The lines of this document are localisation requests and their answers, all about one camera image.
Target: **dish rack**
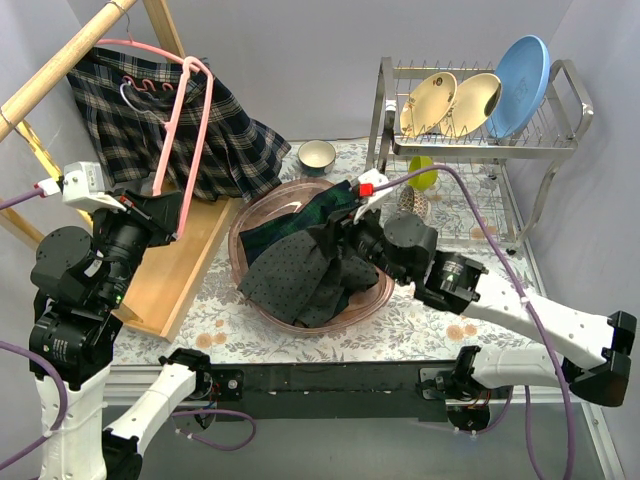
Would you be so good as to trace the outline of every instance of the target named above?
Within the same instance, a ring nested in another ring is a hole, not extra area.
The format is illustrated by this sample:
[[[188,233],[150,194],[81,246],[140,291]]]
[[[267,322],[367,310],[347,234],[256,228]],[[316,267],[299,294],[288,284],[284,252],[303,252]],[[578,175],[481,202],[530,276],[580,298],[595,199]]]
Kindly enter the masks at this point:
[[[475,131],[463,131],[457,138],[450,135],[447,130],[442,131],[439,125],[429,132],[425,131],[424,126],[420,128],[416,125],[415,136],[398,133],[401,132],[400,116],[396,115],[396,112],[402,111],[410,92],[422,80],[441,71],[455,75],[460,84],[473,75],[493,73],[494,69],[491,64],[481,67],[477,63],[472,66],[463,63],[460,67],[454,67],[452,63],[443,66],[437,62],[431,67],[427,66],[426,62],[416,65],[413,61],[408,66],[403,66],[402,62],[399,62],[394,67],[391,57],[382,58],[369,135],[366,169],[375,166],[381,172],[393,177],[406,172],[408,161],[415,155],[430,156],[439,163],[455,163],[460,167],[459,171],[463,176],[470,175],[480,182],[484,179],[498,182],[500,193],[496,194],[493,200],[497,201],[499,197],[501,201],[496,203],[500,208],[504,207],[505,217],[511,219],[509,202],[506,201],[510,188],[506,178],[506,161],[510,158],[552,160],[540,184],[531,217],[522,229],[519,232],[516,231],[514,222],[510,220],[507,223],[511,225],[494,226],[496,239],[507,244],[509,253],[515,253],[540,220],[553,178],[562,164],[571,158],[578,147],[578,142],[591,124],[593,107],[589,94],[573,62],[556,60],[551,66],[549,85],[540,107],[528,125],[510,137],[497,139],[494,132],[488,130],[486,123]],[[569,121],[565,109],[567,100],[564,97],[561,100],[554,85],[561,71],[573,93],[571,96],[573,99],[569,101],[577,102],[575,105],[570,105],[579,116],[575,128]],[[382,135],[379,137],[381,123]],[[393,161],[393,170],[390,172],[387,172],[388,160]],[[479,203],[482,210],[483,199],[476,198],[476,200],[481,200]],[[456,244],[466,244],[479,239],[476,233],[475,230],[464,227],[460,231],[454,229],[453,232],[448,232],[445,238],[452,239]]]

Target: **blue plate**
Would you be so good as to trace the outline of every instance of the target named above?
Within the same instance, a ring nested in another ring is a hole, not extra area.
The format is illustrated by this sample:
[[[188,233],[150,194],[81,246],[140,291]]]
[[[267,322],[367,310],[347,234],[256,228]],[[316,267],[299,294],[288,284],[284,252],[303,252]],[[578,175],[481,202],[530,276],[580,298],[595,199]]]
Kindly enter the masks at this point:
[[[534,35],[522,37],[509,48],[495,71],[502,95],[487,120],[489,135],[505,138],[527,126],[544,98],[550,67],[549,50]]]

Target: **robotic arm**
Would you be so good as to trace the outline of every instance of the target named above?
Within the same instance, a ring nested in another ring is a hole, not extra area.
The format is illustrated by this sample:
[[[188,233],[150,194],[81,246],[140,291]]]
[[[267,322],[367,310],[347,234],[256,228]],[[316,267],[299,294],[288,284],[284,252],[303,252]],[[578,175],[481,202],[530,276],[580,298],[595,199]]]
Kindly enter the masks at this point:
[[[375,170],[361,183],[386,182]],[[38,287],[35,325],[29,348],[61,374],[69,406],[59,431],[44,444],[43,479],[136,479],[151,438],[185,398],[211,388],[209,357],[178,349],[152,387],[102,430],[103,392],[121,322],[113,314],[149,247],[175,239],[182,194],[145,197],[122,191],[107,194],[99,166],[77,163],[61,181],[65,203],[92,212],[93,236],[63,227],[40,244],[31,274]],[[357,211],[336,212],[316,227],[321,248],[342,248],[385,271],[399,284],[415,283],[415,298],[442,311],[497,323],[540,340],[512,286],[482,264],[436,249],[437,231],[413,215],[379,223],[374,213],[389,191],[370,196]],[[541,314],[563,358],[572,391],[593,403],[618,406],[629,379],[629,354],[636,319],[624,312],[590,315],[539,297],[529,301]],[[477,396],[503,385],[557,386],[542,346],[525,351],[464,347],[455,367],[423,380],[421,387],[447,398]],[[35,363],[45,435],[59,411],[55,384]]]

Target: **green object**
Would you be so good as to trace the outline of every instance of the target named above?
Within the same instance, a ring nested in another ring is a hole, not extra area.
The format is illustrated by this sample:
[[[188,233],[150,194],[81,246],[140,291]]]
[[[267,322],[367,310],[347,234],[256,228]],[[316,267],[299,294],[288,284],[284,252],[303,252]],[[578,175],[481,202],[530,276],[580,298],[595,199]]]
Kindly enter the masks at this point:
[[[424,167],[429,167],[431,165],[433,165],[433,160],[431,160],[431,157],[413,157],[411,159],[411,163],[409,164],[409,172],[415,172],[416,170]],[[409,180],[408,183],[416,190],[420,190],[421,192],[423,192],[427,188],[435,184],[437,179],[438,171],[432,170],[430,172],[420,174],[417,177],[413,177]]]

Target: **gray floor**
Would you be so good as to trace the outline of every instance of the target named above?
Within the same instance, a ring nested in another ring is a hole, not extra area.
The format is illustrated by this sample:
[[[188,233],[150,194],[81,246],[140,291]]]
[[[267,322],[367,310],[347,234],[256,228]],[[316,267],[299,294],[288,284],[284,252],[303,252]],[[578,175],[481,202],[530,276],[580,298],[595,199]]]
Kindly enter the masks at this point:
[[[123,409],[109,408],[106,421]],[[574,480],[602,479],[582,409],[575,409]],[[566,453],[562,406],[534,406],[534,440],[546,478],[562,478]],[[206,435],[233,443],[249,431],[213,424]],[[165,424],[144,459],[142,479],[535,479],[524,440],[524,407],[513,405],[503,424],[476,441],[433,431],[411,419],[264,420],[243,450],[224,453],[188,440]]]

